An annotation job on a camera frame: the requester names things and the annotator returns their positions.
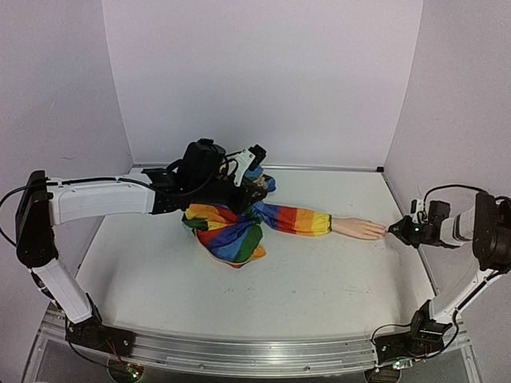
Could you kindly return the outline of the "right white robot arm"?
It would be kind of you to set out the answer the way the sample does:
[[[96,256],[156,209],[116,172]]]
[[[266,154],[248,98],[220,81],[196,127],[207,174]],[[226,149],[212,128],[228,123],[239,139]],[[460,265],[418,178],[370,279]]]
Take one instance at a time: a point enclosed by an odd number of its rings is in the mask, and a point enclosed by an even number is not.
[[[458,215],[440,200],[415,199],[410,214],[391,225],[389,233],[403,244],[457,250],[472,247],[468,269],[449,289],[427,300],[414,313],[405,332],[372,338],[379,361],[436,357],[448,348],[443,338],[457,330],[458,316],[487,287],[510,271],[510,199],[477,189],[473,206]]]

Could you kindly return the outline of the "small nail polish bottle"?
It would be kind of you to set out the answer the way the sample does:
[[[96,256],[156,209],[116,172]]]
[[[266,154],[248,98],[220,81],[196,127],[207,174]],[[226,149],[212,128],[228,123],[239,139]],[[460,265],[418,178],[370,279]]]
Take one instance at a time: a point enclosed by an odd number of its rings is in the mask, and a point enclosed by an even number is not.
[[[268,189],[268,184],[267,184],[267,181],[264,179],[264,178],[259,178],[257,180],[254,181],[254,183],[259,187],[259,188],[262,188],[264,190],[267,190]]]

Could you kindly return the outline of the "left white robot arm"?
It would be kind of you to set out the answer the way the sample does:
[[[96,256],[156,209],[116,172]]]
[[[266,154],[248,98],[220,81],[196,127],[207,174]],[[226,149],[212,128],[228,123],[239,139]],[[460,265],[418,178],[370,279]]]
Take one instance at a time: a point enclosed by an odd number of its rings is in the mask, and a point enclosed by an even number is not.
[[[258,144],[227,154],[213,140],[200,139],[168,167],[144,169],[135,176],[72,180],[32,172],[26,186],[17,190],[22,196],[12,244],[38,289],[63,310],[66,341],[129,357],[135,334],[104,324],[91,297],[60,260],[55,226],[97,216],[162,215],[186,211],[194,203],[220,204],[239,214],[267,195],[245,175],[265,156]]]

